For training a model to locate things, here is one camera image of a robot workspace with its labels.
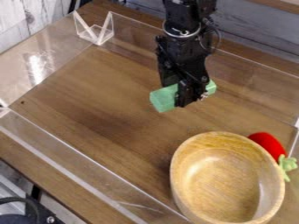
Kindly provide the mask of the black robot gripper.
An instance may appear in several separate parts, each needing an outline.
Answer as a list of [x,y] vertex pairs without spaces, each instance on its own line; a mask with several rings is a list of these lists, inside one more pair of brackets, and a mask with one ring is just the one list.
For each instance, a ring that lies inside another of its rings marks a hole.
[[163,28],[163,35],[155,38],[158,71],[162,86],[178,84],[175,106],[188,104],[208,96],[210,75],[206,59],[212,53],[212,34],[210,27],[195,30]]

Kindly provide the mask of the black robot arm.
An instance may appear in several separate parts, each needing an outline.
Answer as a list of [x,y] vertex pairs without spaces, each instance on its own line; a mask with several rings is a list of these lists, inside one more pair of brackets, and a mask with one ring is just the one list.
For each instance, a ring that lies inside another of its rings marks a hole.
[[163,88],[175,85],[174,106],[184,108],[208,94],[206,59],[212,54],[211,14],[218,0],[163,0],[163,35],[155,37]]

